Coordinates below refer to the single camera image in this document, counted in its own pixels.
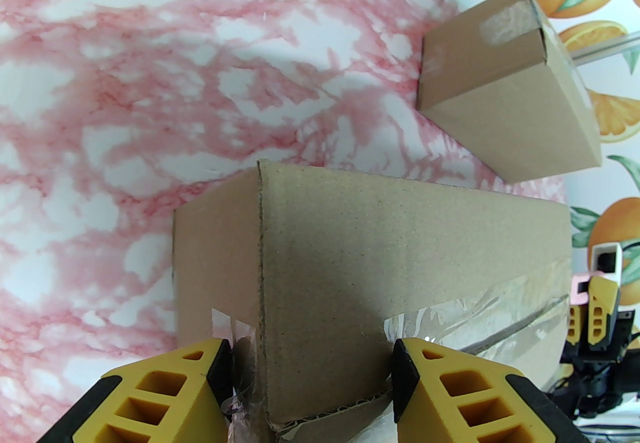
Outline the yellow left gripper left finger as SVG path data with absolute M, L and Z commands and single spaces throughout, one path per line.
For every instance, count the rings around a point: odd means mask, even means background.
M 226 443 L 231 345 L 208 338 L 105 373 L 76 443 Z

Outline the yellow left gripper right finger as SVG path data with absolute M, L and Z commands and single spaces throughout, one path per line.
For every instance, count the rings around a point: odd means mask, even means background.
M 391 355 L 400 443 L 581 443 L 582 432 L 518 369 L 422 338 Z

